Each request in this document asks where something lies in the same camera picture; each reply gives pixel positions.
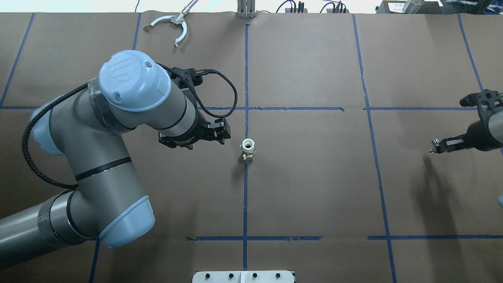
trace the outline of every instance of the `light blue joint cap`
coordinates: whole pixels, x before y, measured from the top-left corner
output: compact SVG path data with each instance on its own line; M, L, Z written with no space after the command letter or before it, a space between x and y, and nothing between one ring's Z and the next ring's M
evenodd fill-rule
M123 211L101 232L100 239L109 248L128 244L150 231L155 223L148 195Z
M59 97L56 97L52 101L47 102L44 104L42 107L38 108L35 110L30 118L30 121L35 118L35 116L40 113L47 105L51 104L54 100L58 99ZM31 135L33 136L33 139L40 144L43 150L45 150L47 153L52 154L52 155L64 155L58 147L54 144L54 141L52 140L51 137L51 131L50 131L50 126L49 126L49 120L51 116L51 111L45 113L40 120L33 126L33 129L31 131Z
M136 50L121 51L103 64L98 85L110 104L132 112L157 107L171 91L166 71L147 54Z

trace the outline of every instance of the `black wire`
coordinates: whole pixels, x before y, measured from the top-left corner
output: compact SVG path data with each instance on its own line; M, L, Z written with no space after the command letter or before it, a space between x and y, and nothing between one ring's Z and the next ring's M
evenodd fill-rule
M319 13L321 14L323 12L323 9L325 9L326 6L332 4L333 5L333 9L332 11L335 11L336 10L336 4L334 2L328 2L325 4L325 6L323 6L323 8L321 8L321 11L319 11Z
M196 90L189 84L189 82L187 81L187 79L185 79L181 74L177 73L175 70L173 70L172 68L170 67L167 67L163 64L160 64L160 63L157 63L159 66L161 66L163 69L165 69L166 71L172 73L173 75L177 76L182 82L184 82L184 84L189 88L190 92L192 93L192 95L194 95L194 98L196 98L197 102L199 103L199 105L201 106L201 109L203 109L203 111L212 116L212 117L215 117L215 118L226 118L228 116L230 116L234 110L236 109L236 105L237 105L237 90L236 90L236 87L234 87L234 85L232 84L232 82L226 77L224 76L221 72L217 71L217 70L213 70L213 69L208 69L208 74L217 74L219 76L221 76L229 85L230 87L232 87L232 90L234 91L234 104L232 105L232 108L231 110L224 114L224 115L217 115L217 114L213 114L211 113L210 111L208 111L208 109L206 109L206 107L204 107L203 103L201 102L201 99L199 99L199 96L197 96L196 94Z
M290 2L290 5L292 5L292 3L293 3L293 10L294 11L297 9L297 4L295 3L295 1L293 1L293 0L286 0L283 3L281 3L281 5L276 10L276 13L280 10L281 6L283 6L286 2Z
M42 173L40 171L40 169L37 168L37 166L35 165L35 163L33 162L32 158L30 156L30 151L28 150L28 141L29 141L30 133L33 129L33 126L35 126L35 124L38 122L38 120L40 120L40 118L42 118L42 116L44 116L47 112L49 112L52 108L54 108L59 103L65 101L66 99L68 99L71 96L75 95L76 93L86 89L87 87L88 87L87 83L83 84L80 87L72 90L71 92L54 100L49 105L47 105L44 109L42 109L42 111L40 111L37 115L35 115L35 117L30 121L30 123L28 123L28 126L26 126L25 132L23 133L23 140L21 142L21 149L23 151L23 156L25 157L25 160L28 163L28 166L30 166L30 169L45 182L47 182L51 185L65 188L65 189L69 189L69 190L77 189L78 185L77 184L67 185L67 184L63 184L58 181L55 181L55 180L49 178L44 173Z

